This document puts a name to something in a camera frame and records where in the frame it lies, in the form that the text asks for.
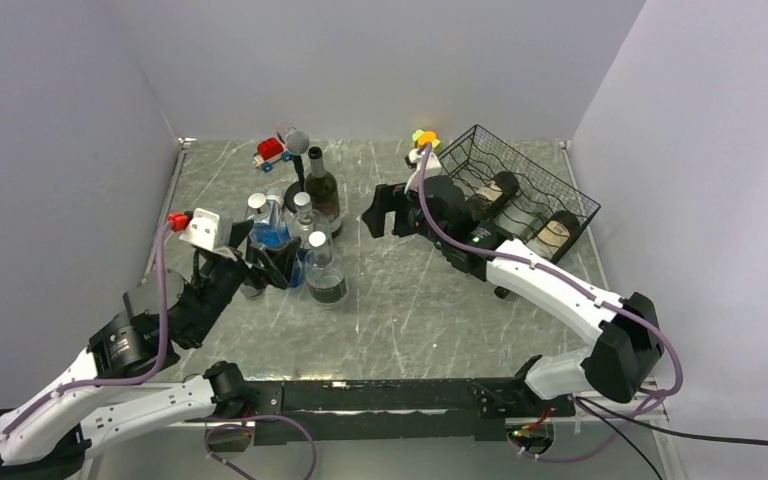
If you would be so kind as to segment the blue square glass bottle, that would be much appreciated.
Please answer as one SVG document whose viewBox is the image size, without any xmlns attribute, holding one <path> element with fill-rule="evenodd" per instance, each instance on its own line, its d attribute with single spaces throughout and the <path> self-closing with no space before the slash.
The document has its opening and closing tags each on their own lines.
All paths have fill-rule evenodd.
<svg viewBox="0 0 768 480">
<path fill-rule="evenodd" d="M 265 195 L 267 197 L 266 212 L 263 216 L 258 215 L 254 219 L 250 219 L 254 221 L 254 226 L 249 233 L 248 244 L 258 242 L 273 246 L 291 239 L 285 222 L 280 194 L 270 190 Z"/>
</svg>

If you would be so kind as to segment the clear round bottle front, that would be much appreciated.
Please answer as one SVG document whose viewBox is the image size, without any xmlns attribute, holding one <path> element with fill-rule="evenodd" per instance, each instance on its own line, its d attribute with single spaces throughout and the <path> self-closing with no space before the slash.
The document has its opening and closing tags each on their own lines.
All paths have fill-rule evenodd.
<svg viewBox="0 0 768 480">
<path fill-rule="evenodd" d="M 308 243 L 303 268 L 310 296 L 323 308 L 337 308 L 349 294 L 342 256 L 322 231 L 311 232 Z"/>
</svg>

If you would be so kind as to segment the dark wine bottle black neck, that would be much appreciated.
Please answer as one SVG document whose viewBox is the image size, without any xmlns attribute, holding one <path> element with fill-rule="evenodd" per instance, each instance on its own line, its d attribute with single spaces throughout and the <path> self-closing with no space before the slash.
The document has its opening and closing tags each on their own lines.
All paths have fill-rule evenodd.
<svg viewBox="0 0 768 480">
<path fill-rule="evenodd" d="M 495 174 L 465 201 L 473 221 L 492 219 L 519 191 L 519 181 L 510 171 Z"/>
</svg>

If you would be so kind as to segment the dark green wine bottle front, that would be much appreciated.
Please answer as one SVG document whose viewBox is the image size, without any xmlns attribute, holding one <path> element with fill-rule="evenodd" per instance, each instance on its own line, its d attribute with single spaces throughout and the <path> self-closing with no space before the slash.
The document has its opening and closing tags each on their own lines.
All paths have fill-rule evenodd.
<svg viewBox="0 0 768 480">
<path fill-rule="evenodd" d="M 578 217 L 567 211 L 554 212 L 526 246 L 539 257 L 556 263 L 580 230 Z"/>
</svg>

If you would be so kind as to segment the clear glass bottle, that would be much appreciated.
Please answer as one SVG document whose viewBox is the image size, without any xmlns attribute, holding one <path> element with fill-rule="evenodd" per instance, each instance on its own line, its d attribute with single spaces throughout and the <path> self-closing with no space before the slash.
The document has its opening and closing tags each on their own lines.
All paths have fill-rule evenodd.
<svg viewBox="0 0 768 480">
<path fill-rule="evenodd" d="M 496 217 L 496 224 L 527 242 L 536 235 L 542 222 L 542 208 L 525 197 L 512 200 Z"/>
</svg>

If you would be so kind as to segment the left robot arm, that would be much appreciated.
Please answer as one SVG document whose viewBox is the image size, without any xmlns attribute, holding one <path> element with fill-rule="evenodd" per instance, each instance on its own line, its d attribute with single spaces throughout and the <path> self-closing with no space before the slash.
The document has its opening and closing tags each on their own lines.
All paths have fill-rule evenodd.
<svg viewBox="0 0 768 480">
<path fill-rule="evenodd" d="M 123 403 L 118 394 L 197 349 L 241 286 L 287 287 L 299 244 L 252 248 L 252 221 L 209 224 L 174 213 L 154 237 L 151 271 L 75 360 L 24 404 L 0 409 L 0 479 L 66 479 L 105 449 L 174 423 L 244 428 L 275 420 L 282 391 L 220 361 L 192 379 Z"/>
</svg>

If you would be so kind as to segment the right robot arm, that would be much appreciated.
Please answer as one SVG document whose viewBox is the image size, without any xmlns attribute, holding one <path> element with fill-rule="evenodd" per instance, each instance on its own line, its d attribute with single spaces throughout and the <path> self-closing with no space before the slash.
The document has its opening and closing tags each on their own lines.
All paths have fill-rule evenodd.
<svg viewBox="0 0 768 480">
<path fill-rule="evenodd" d="M 542 356 L 526 367 L 511 391 L 519 412 L 536 415 L 550 399 L 584 390 L 630 402 L 664 351 L 653 332 L 653 303 L 639 293 L 623 299 L 569 275 L 498 225 L 496 217 L 519 191 L 507 171 L 471 195 L 446 175 L 379 184 L 362 219 L 378 238 L 387 214 L 394 213 L 394 235 L 427 238 L 455 269 L 534 303 L 586 342 L 583 349 Z"/>
</svg>

